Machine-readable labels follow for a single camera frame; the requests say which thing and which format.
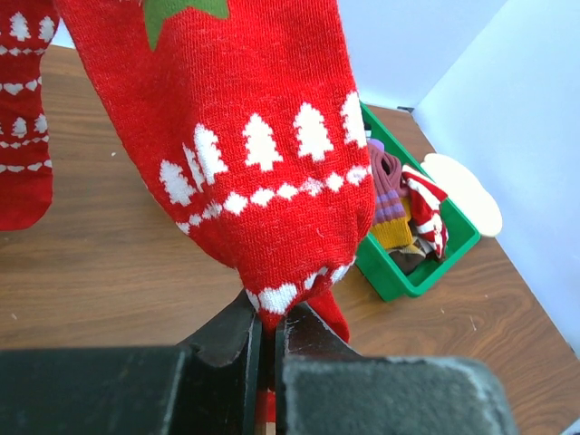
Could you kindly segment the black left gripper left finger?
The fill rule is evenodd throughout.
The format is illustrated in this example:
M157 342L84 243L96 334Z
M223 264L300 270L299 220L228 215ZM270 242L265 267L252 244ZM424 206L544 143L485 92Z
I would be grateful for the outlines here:
M262 324L244 295L174 345L3 350L4 434L251 434Z

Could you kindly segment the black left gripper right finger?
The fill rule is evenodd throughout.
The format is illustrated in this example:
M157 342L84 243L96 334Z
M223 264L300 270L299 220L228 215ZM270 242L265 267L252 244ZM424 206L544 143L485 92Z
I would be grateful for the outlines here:
M275 331L279 434L516 434L499 379L456 356L366 357L308 305Z

